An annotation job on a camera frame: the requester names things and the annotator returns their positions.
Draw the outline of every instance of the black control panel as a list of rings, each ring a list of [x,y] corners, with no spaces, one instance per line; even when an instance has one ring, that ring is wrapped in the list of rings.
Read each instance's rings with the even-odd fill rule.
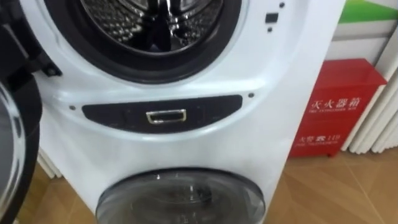
[[[242,96],[186,100],[85,105],[86,118],[112,128],[136,133],[166,134],[215,123],[242,107]]]

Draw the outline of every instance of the red fire extinguisher box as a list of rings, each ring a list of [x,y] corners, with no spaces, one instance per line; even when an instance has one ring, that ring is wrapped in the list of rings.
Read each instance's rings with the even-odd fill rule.
[[[365,59],[325,61],[290,157],[338,153],[377,88],[385,84]]]

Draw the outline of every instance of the wooden floor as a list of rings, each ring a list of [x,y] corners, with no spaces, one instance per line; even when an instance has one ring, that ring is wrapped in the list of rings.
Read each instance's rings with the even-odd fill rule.
[[[94,224],[69,184],[53,180],[33,224]],[[398,149],[289,159],[265,224],[397,224]]]

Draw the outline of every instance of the radiator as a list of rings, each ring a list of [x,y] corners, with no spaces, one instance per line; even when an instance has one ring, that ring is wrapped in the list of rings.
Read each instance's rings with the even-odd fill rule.
[[[398,30],[377,61],[376,70],[388,81],[373,96],[341,148],[357,154],[382,152],[398,145]]]
[[[61,172],[57,169],[54,163],[50,160],[50,158],[46,155],[46,153],[39,149],[39,154],[37,155],[37,162],[43,168],[44,172],[51,178],[60,178],[62,177]]]

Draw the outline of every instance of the washing machine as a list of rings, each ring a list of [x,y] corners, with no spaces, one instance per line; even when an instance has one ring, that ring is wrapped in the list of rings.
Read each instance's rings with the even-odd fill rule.
[[[210,224],[263,221],[345,1],[0,3],[0,223],[40,147],[99,224]]]

